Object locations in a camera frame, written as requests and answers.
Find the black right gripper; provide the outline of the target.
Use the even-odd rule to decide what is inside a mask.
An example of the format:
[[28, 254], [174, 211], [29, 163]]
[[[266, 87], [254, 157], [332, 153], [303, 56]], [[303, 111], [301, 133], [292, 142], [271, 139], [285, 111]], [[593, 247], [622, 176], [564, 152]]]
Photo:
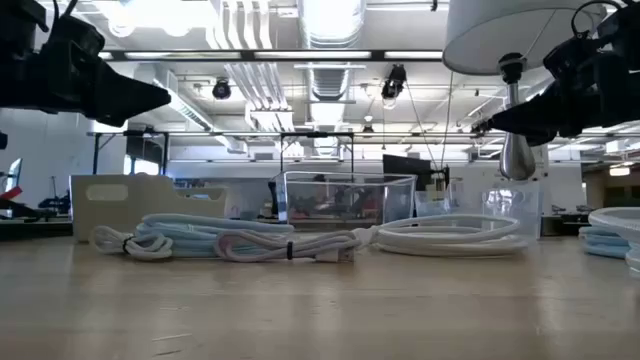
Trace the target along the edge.
[[629, 71], [623, 57], [604, 52], [562, 70], [556, 82], [531, 100], [492, 115], [487, 128], [522, 135], [529, 146], [541, 146], [558, 135], [572, 138], [586, 128], [638, 119], [639, 74]]

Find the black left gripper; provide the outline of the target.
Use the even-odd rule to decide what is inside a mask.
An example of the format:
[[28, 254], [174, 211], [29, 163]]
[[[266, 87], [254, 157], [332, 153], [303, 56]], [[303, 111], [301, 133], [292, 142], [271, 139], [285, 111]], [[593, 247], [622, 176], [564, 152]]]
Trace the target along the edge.
[[100, 123], [122, 127], [137, 115], [168, 105], [168, 91], [117, 73], [99, 52], [104, 37], [96, 31], [51, 33], [37, 53], [1, 58], [1, 106], [77, 112]]

